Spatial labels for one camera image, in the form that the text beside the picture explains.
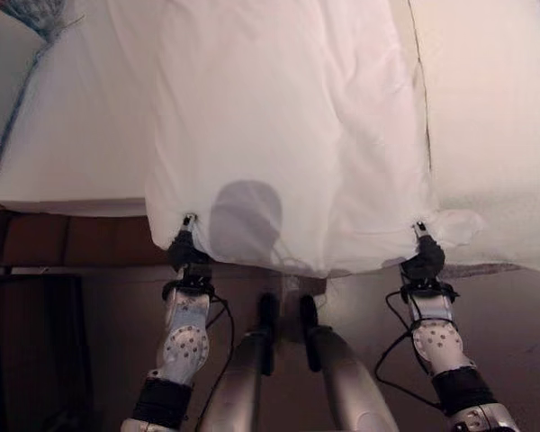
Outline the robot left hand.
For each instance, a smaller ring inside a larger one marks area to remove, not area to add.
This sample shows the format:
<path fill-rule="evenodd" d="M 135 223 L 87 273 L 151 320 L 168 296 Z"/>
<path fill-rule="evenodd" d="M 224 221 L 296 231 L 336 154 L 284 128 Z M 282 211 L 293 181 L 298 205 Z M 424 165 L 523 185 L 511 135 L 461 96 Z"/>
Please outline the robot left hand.
<path fill-rule="evenodd" d="M 210 262 L 210 257 L 194 245 L 193 230 L 196 222 L 197 216 L 194 213 L 187 213 L 166 251 L 168 263 L 176 272 L 188 265 L 205 265 Z"/>

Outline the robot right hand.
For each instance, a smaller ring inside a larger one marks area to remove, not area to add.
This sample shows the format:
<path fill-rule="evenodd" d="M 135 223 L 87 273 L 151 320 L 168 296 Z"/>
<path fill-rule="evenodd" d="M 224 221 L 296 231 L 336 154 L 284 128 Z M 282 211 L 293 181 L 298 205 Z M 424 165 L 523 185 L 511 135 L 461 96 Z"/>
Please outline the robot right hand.
<path fill-rule="evenodd" d="M 411 281 L 436 279 L 445 266 L 446 254 L 430 235 L 424 222 L 416 222 L 413 228 L 418 253 L 400 264 L 401 273 Z"/>

